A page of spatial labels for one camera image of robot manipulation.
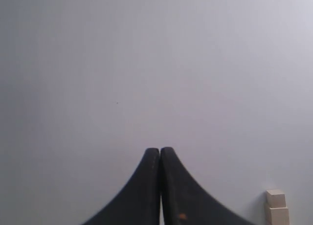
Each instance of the orange spot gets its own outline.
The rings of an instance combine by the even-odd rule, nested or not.
[[[181,214],[178,215],[178,217],[179,217],[179,219],[187,220],[187,215],[186,214],[181,213]]]

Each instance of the wooden block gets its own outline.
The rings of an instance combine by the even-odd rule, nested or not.
[[[265,217],[271,225],[290,225],[287,207],[271,208],[269,204],[265,204]]]
[[[267,190],[266,198],[272,208],[286,207],[285,193],[279,189]]]

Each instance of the stacked wooden blocks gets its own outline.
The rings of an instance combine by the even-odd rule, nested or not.
[[[267,190],[265,216],[269,225],[290,225],[285,193],[279,189]]]

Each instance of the white surface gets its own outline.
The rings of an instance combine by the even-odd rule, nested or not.
[[[0,0],[0,224],[80,224],[163,146],[256,224],[269,188],[312,223],[312,3]]]

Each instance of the gray background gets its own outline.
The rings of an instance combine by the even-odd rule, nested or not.
[[[147,147],[264,223],[313,221],[313,0],[0,0],[0,224],[77,225]]]

